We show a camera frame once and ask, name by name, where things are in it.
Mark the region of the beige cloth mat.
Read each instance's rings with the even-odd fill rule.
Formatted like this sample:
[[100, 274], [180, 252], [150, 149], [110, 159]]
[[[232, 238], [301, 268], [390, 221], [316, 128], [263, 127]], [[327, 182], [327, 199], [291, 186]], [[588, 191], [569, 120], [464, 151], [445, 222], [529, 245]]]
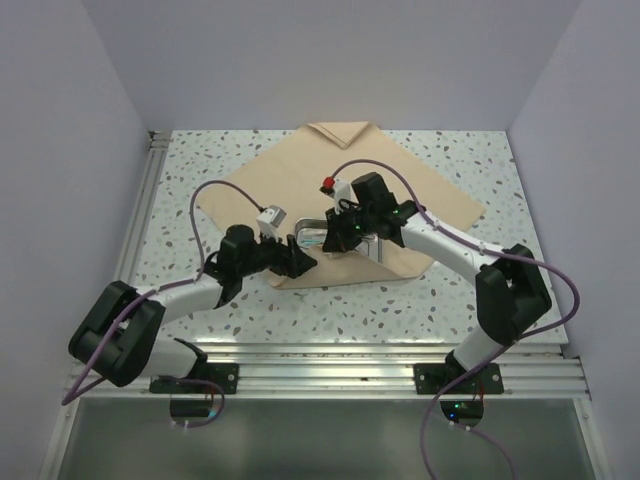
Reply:
[[[461, 231], [469, 230], [485, 212], [480, 203], [369, 122], [302, 126], [227, 176], [225, 185], [204, 189], [197, 202], [220, 230], [235, 224], [255, 226], [257, 205], [278, 206], [286, 213], [279, 233], [287, 236], [297, 221], [320, 219], [332, 207], [332, 200], [320, 191], [327, 176], [335, 173], [350, 182], [370, 172], [383, 176], [398, 201], [408, 199], [412, 189], [430, 213]], [[356, 252], [328, 256], [313, 247], [309, 253], [317, 260], [316, 267], [297, 279], [266, 272], [269, 285], [285, 290], [413, 279], [433, 263], [430, 257], [390, 241], [382, 244], [380, 263]]]

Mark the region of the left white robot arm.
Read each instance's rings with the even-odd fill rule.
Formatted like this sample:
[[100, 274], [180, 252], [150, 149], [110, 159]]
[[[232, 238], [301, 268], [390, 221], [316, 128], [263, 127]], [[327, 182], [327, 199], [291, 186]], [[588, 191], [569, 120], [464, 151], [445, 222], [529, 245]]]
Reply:
[[163, 324], [227, 305], [241, 292], [243, 280], [256, 273], [296, 279], [317, 265], [293, 235], [255, 237], [251, 227], [233, 225], [197, 279], [163, 287], [111, 282], [72, 335], [69, 354], [113, 385], [126, 386], [149, 366]]

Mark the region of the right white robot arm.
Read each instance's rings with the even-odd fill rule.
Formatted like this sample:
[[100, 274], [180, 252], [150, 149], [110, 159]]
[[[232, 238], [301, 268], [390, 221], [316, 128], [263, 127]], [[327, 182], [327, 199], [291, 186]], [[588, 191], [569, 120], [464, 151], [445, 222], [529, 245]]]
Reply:
[[325, 213], [324, 252], [346, 253], [375, 236], [430, 257], [474, 286], [478, 325], [445, 360], [445, 379], [454, 391], [476, 386], [482, 361], [513, 345], [550, 310], [548, 289], [528, 248], [490, 249], [429, 216], [416, 198], [398, 202], [378, 173], [350, 183], [327, 177], [320, 190], [333, 200]]

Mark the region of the stainless steel tray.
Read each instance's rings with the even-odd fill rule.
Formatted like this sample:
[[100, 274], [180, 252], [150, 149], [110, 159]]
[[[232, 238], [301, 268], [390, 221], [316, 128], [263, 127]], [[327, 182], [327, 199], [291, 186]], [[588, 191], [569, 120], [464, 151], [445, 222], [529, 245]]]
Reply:
[[[305, 250], [322, 247], [328, 232], [325, 219], [301, 218], [295, 222], [294, 235], [298, 245]], [[370, 260], [383, 263], [383, 244], [376, 235], [364, 237], [355, 249]]]

